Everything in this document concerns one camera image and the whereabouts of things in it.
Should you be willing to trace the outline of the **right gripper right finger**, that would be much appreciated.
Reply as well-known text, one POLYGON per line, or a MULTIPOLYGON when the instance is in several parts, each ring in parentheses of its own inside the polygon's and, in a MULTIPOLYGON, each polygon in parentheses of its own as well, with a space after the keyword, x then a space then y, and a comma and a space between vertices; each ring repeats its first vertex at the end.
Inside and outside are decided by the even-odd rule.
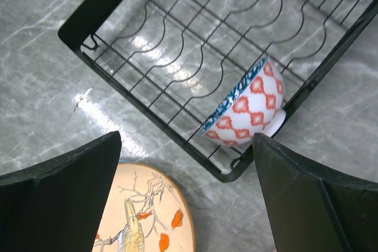
POLYGON ((276 251, 377 251, 377 183, 258 133, 253 154, 276 251))

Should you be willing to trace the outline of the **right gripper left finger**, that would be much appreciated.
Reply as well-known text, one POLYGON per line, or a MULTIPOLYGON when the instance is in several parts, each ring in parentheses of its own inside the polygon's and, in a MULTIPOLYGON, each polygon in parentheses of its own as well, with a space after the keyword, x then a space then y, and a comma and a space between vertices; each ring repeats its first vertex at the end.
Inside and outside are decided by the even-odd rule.
POLYGON ((91 251, 121 149, 113 131, 1 175, 1 251, 91 251))

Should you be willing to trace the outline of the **blue patterned bowl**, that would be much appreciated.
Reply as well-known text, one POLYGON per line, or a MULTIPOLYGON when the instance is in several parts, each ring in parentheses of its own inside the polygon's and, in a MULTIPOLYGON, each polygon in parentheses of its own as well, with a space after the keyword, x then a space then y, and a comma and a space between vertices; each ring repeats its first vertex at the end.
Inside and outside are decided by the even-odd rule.
POLYGON ((256 133, 273 136, 286 118, 284 92, 282 74, 263 57, 206 119, 200 135, 228 147, 249 143, 256 133))

